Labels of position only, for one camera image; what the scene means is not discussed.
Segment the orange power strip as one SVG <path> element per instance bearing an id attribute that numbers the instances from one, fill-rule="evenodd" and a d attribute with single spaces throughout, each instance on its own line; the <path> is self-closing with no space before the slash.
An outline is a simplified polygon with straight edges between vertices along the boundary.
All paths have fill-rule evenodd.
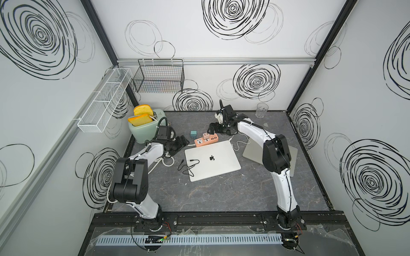
<path id="1" fill-rule="evenodd" d="M 207 140 L 205 140 L 203 136 L 201 138 L 195 139 L 194 144 L 196 147 L 201 147 L 201 146 L 207 146 L 213 143 L 217 143 L 218 141 L 219 141 L 219 137 L 215 133 L 215 134 L 210 134 L 210 138 Z"/>

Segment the teal usb charger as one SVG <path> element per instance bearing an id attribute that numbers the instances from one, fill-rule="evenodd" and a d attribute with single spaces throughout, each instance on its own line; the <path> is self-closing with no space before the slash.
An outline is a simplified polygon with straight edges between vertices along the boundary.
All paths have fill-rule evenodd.
<path id="1" fill-rule="evenodd" d="M 192 130 L 192 131 L 190 132 L 190 137 L 191 137 L 192 139 L 196 139 L 196 138 L 197 138 L 197 131 Z"/>

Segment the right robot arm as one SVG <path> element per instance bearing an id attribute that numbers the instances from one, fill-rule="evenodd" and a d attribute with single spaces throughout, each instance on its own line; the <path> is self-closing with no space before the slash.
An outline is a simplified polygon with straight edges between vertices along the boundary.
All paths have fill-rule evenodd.
<path id="1" fill-rule="evenodd" d="M 231 130 L 245 134 L 262 147 L 262 163 L 273 174 L 275 189 L 278 196 L 277 222 L 280 228 L 290 230 L 296 226 L 301 216 L 300 207 L 295 199 L 290 180 L 291 154 L 284 135 L 275 135 L 262 126 L 254 123 L 246 115 L 236 115 L 224 118 L 215 114 L 217 121 L 211 123 L 208 133 L 231 134 Z"/>

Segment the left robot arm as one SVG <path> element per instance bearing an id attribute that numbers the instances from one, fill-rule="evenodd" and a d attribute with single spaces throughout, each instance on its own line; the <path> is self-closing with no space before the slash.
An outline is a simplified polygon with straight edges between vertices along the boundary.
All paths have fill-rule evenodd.
<path id="1" fill-rule="evenodd" d="M 163 225 L 163 212 L 148 194 L 148 168 L 157 159 L 173 157 L 189 144 L 183 135 L 175 139 L 152 139 L 146 141 L 145 147 L 135 155 L 119 158 L 114 166 L 107 200 L 130 206 L 142 222 L 159 229 Z"/>

